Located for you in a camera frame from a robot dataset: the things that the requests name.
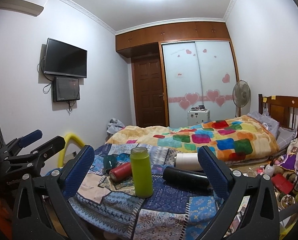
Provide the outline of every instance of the white suitcase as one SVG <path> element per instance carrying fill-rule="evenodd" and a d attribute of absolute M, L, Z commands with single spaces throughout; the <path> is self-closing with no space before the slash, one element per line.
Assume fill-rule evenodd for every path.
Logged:
<path fill-rule="evenodd" d="M 188 126 L 210 121 L 210 110 L 188 111 Z"/>

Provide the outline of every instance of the headboard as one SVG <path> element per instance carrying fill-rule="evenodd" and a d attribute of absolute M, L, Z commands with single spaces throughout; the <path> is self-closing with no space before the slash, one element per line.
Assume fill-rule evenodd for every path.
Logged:
<path fill-rule="evenodd" d="M 270 96 L 263 97 L 259 94 L 259 113 L 263 114 L 263 109 L 267 108 L 270 116 L 285 128 L 297 128 L 298 124 L 298 97 Z"/>

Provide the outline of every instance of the white bottle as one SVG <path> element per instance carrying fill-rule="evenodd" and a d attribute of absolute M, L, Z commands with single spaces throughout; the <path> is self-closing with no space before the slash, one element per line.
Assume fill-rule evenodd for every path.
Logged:
<path fill-rule="evenodd" d="M 263 173 L 268 174 L 270 178 L 272 178 L 274 173 L 273 161 L 271 161 L 270 164 L 266 166 Z"/>

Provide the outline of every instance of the yellow pipe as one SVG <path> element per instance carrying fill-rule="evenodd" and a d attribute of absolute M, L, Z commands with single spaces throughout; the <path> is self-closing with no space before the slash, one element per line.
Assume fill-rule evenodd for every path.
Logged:
<path fill-rule="evenodd" d="M 63 167 L 64 166 L 64 158 L 65 158 L 65 153 L 69 144 L 69 141 L 72 139 L 74 140 L 80 147 L 84 147 L 85 143 L 74 133 L 69 133 L 67 134 L 65 137 L 65 148 L 63 148 L 60 152 L 59 152 L 59 157 L 58 157 L 58 168 Z"/>

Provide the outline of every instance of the red can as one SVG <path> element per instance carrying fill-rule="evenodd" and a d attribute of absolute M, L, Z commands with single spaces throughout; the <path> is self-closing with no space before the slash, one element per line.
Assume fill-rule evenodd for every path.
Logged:
<path fill-rule="evenodd" d="M 131 174 L 132 171 L 130 163 L 121 164 L 109 172 L 109 176 L 113 180 L 113 182 L 122 181 L 125 178 L 130 177 Z"/>

